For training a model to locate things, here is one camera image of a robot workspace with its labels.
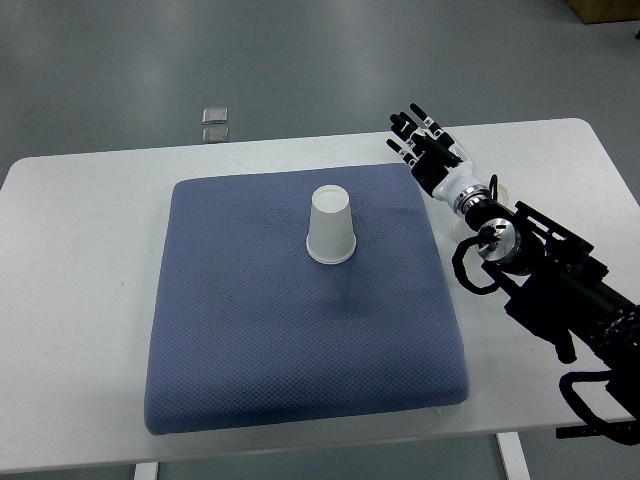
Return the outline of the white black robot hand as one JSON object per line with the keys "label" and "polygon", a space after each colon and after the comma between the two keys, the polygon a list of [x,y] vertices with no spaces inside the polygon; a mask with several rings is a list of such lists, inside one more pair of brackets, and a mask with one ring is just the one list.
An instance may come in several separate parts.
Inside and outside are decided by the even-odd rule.
{"label": "white black robot hand", "polygon": [[417,104],[411,111],[423,122],[418,127],[405,112],[390,115],[391,131],[407,136],[407,146],[386,140],[386,145],[402,158],[420,187],[432,198],[441,201],[469,201],[473,197],[486,199],[488,187],[475,176],[475,167],[466,150],[439,126]]}

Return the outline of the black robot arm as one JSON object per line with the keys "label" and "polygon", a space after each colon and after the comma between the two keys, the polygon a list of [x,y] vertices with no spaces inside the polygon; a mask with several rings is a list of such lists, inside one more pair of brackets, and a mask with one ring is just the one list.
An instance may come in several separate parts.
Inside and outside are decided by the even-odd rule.
{"label": "black robot arm", "polygon": [[606,365],[560,378],[563,399],[583,423],[557,429],[557,438],[604,436],[637,445],[638,305],[604,283],[609,270],[592,257],[589,242],[522,201],[504,205],[498,177],[479,180],[464,147],[418,105],[390,121],[395,136],[388,146],[421,189],[474,233],[452,257],[459,284],[476,295],[504,291],[505,312],[552,344],[560,362],[575,362],[579,338]]}

